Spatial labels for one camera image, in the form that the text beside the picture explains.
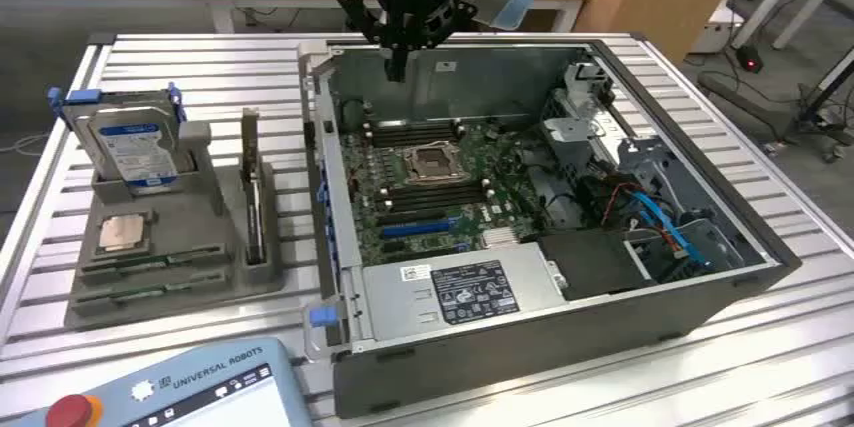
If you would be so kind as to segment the black plastic shroud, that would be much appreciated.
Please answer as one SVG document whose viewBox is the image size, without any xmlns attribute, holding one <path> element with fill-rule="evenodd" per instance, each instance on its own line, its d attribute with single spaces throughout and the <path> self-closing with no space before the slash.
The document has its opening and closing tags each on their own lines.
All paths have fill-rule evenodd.
<svg viewBox="0 0 854 427">
<path fill-rule="evenodd" d="M 564 278 L 566 286 L 560 291 L 567 301 L 622 293 L 652 284 L 614 232 L 570 231 L 540 237 L 538 244 Z"/>
</svg>

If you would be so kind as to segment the silver metal disk bay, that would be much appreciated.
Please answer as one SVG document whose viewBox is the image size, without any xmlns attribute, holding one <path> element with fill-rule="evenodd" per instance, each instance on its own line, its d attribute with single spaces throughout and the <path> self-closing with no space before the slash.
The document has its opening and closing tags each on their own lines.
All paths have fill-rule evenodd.
<svg viewBox="0 0 854 427">
<path fill-rule="evenodd" d="M 590 96 L 555 88 L 540 120 L 558 166 L 571 180 L 584 175 L 603 177 L 616 171 L 618 147 L 627 134 L 614 115 Z"/>
</svg>

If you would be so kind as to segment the blue expansion slot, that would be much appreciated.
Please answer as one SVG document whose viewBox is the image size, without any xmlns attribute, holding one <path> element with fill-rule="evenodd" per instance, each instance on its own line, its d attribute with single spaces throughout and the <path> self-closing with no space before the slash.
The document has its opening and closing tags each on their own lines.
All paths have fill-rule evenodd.
<svg viewBox="0 0 854 427">
<path fill-rule="evenodd" d="M 394 239 L 408 236 L 448 232 L 452 225 L 454 222 L 451 220 L 442 219 L 432 222 L 416 223 L 411 225 L 387 226 L 380 230 L 380 237 L 383 239 Z"/>
</svg>

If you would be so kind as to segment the green motherboard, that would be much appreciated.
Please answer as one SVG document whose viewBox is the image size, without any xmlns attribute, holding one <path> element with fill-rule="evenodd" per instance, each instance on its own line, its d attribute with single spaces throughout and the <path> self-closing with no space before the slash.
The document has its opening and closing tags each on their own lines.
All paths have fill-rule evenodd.
<svg viewBox="0 0 854 427">
<path fill-rule="evenodd" d="M 408 185 L 400 151 L 434 141 L 460 148 L 470 178 Z M 511 227 L 519 243 L 543 231 L 544 202 L 528 177 L 524 156 L 539 144 L 534 128 L 495 119 L 411 124 L 366 123 L 342 138 L 346 186 L 364 265 L 380 265 L 484 250 L 483 230 Z M 448 232 L 383 239 L 387 226 L 448 219 Z"/>
</svg>

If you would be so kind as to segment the grey-blue disk bay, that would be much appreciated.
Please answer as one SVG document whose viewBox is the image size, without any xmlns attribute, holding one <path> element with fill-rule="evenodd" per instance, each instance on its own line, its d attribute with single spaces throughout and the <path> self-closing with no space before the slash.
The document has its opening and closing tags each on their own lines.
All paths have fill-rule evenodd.
<svg viewBox="0 0 854 427">
<path fill-rule="evenodd" d="M 658 284 L 765 262 L 713 192 L 656 137 L 626 139 L 618 172 L 638 185 L 622 212 L 623 244 Z"/>
</svg>

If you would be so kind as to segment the black cooling fan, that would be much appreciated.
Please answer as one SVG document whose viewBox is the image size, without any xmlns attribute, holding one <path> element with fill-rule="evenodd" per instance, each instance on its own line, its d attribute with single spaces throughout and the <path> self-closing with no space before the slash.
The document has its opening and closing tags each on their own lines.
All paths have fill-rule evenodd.
<svg viewBox="0 0 854 427">
<path fill-rule="evenodd" d="M 631 192 L 638 185 L 619 177 L 584 175 L 575 183 L 575 199 L 582 208 L 582 219 L 587 227 L 611 228 L 630 206 Z"/>
</svg>

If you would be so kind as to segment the green RAM stick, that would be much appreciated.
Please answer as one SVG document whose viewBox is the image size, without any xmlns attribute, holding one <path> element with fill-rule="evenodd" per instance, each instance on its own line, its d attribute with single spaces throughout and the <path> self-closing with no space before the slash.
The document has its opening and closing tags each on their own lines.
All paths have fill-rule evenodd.
<svg viewBox="0 0 854 427">
<path fill-rule="evenodd" d="M 137 266 L 143 266 L 145 268 L 163 268 L 179 264 L 216 263 L 229 260 L 231 254 L 225 245 L 213 244 L 165 254 L 143 254 L 92 261 L 85 263 L 80 267 L 80 270 L 89 273 L 105 271 L 108 269 L 131 269 Z"/>
<path fill-rule="evenodd" d="M 184 280 L 156 282 L 143 285 L 100 288 L 72 297 L 75 304 L 127 303 L 140 299 L 157 298 L 171 294 L 220 290 L 229 284 L 229 276 L 223 271 L 193 274 Z"/>
</svg>

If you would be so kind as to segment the blue-grey teach pendant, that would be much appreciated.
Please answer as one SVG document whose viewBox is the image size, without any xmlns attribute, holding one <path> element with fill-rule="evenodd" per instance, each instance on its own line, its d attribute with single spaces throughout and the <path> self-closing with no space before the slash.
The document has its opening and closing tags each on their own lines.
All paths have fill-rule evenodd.
<svg viewBox="0 0 854 427">
<path fill-rule="evenodd" d="M 263 337 L 196 347 L 83 389 L 71 388 L 8 427 L 44 427 L 64 396 L 99 398 L 97 427 L 314 427 L 283 343 Z"/>
</svg>

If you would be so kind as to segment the black open PC case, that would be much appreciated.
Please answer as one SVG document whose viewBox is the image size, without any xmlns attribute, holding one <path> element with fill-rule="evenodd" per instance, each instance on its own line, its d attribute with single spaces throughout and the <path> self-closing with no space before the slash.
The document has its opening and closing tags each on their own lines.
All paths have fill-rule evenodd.
<svg viewBox="0 0 854 427">
<path fill-rule="evenodd" d="M 603 40 L 460 41 L 408 57 L 406 80 L 387 80 L 384 54 L 351 42 L 312 41 L 298 50 L 312 220 L 322 300 L 339 323 L 312 328 L 306 351 L 332 366 L 335 409 L 352 418 L 686 335 L 738 301 L 798 269 L 798 256 L 702 151 L 713 120 L 663 67 L 643 69 Z M 567 301 L 531 317 L 442 338 L 380 344 L 360 308 L 362 261 L 346 186 L 342 138 L 363 124 L 498 120 L 534 128 L 524 156 L 547 224 L 531 240 L 598 229 L 623 240 L 622 222 L 587 227 L 542 129 L 550 92 L 590 96 L 626 139 L 659 138 L 719 200 L 765 262 L 616 294 Z"/>
</svg>

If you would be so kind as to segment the black wheeled stand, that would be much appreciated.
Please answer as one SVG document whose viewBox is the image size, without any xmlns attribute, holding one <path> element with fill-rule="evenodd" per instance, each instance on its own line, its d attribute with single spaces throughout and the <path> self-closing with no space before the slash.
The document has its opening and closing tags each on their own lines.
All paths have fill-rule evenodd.
<svg viewBox="0 0 854 427">
<path fill-rule="evenodd" d="M 798 97 L 791 101 L 767 99 L 767 103 L 789 104 L 797 108 L 790 113 L 766 108 L 745 97 L 737 87 L 726 86 L 714 76 L 727 74 L 705 71 L 698 76 L 703 94 L 722 98 L 751 116 L 770 130 L 773 141 L 761 145 L 762 151 L 774 155 L 785 146 L 794 146 L 806 136 L 827 138 L 831 145 L 822 152 L 822 160 L 831 164 L 854 150 L 854 45 L 839 58 L 814 86 L 798 85 Z"/>
</svg>

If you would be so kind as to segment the hard disk in blue caddy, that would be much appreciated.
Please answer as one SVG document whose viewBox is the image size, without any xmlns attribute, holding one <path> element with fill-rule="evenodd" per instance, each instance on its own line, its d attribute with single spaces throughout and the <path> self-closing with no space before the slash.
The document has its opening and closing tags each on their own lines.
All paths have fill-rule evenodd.
<svg viewBox="0 0 854 427">
<path fill-rule="evenodd" d="M 120 181 L 133 193 L 157 190 L 195 170 L 192 154 L 179 148 L 187 121 L 181 91 L 64 92 L 52 87 L 48 105 L 75 133 L 100 181 Z"/>
</svg>

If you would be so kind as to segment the silver CPU chip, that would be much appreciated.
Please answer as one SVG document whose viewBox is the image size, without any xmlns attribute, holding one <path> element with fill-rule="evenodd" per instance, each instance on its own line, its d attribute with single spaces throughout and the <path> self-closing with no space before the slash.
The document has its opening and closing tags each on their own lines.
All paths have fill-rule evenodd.
<svg viewBox="0 0 854 427">
<path fill-rule="evenodd" d="M 113 215 L 103 219 L 97 248 L 104 252 L 129 250 L 145 239 L 147 218 L 141 213 Z"/>
</svg>

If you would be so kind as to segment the white floor unit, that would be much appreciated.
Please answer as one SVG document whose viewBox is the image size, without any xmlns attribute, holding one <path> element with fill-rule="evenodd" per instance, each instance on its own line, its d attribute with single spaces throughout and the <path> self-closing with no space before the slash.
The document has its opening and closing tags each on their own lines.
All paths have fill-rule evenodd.
<svg viewBox="0 0 854 427">
<path fill-rule="evenodd" d="M 723 50 L 743 25 L 742 16 L 729 7 L 718 8 L 689 50 L 690 54 L 714 54 Z"/>
</svg>

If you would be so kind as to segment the red emergency stop button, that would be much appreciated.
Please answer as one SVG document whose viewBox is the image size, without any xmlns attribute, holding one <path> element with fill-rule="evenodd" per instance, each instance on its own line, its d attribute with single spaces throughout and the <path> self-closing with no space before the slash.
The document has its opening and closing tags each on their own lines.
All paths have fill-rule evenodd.
<svg viewBox="0 0 854 427">
<path fill-rule="evenodd" d="M 44 427 L 97 427 L 103 412 L 97 397 L 87 394 L 67 395 L 49 406 Z"/>
</svg>

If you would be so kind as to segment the black device with red light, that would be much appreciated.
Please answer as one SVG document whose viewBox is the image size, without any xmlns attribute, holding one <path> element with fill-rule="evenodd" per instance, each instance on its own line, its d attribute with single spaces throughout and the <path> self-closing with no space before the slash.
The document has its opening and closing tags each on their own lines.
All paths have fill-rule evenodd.
<svg viewBox="0 0 854 427">
<path fill-rule="evenodd" d="M 759 50 L 753 45 L 742 45 L 735 49 L 735 57 L 741 68 L 750 73 L 759 73 L 765 63 Z"/>
</svg>

